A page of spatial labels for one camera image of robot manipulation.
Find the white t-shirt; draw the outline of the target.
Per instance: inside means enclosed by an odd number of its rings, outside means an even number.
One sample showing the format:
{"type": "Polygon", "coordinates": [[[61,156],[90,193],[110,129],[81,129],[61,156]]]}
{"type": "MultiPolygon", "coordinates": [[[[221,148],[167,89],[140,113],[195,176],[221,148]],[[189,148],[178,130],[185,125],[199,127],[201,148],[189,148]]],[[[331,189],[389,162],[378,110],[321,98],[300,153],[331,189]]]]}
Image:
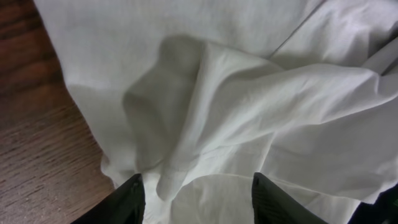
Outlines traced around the white t-shirt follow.
{"type": "Polygon", "coordinates": [[[256,172],[327,223],[397,183],[396,1],[36,6],[145,223],[252,223],[256,172]]]}

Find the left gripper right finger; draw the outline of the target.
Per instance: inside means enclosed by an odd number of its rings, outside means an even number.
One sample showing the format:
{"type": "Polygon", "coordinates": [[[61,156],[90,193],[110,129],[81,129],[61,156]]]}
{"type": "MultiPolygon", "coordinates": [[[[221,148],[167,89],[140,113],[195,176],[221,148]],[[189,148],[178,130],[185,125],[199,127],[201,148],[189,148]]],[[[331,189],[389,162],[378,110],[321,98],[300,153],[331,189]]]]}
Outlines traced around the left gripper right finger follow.
{"type": "Polygon", "coordinates": [[[260,172],[252,181],[255,224],[326,224],[260,172]]]}

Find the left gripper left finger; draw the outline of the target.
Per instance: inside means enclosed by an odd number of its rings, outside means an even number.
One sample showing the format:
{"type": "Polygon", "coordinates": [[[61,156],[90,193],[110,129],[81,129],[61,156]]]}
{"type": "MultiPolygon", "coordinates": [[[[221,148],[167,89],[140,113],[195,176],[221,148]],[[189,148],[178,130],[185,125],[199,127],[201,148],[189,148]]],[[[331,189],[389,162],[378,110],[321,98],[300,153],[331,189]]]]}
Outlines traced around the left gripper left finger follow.
{"type": "Polygon", "coordinates": [[[71,224],[142,224],[146,200],[141,174],[135,174],[71,224]]]}

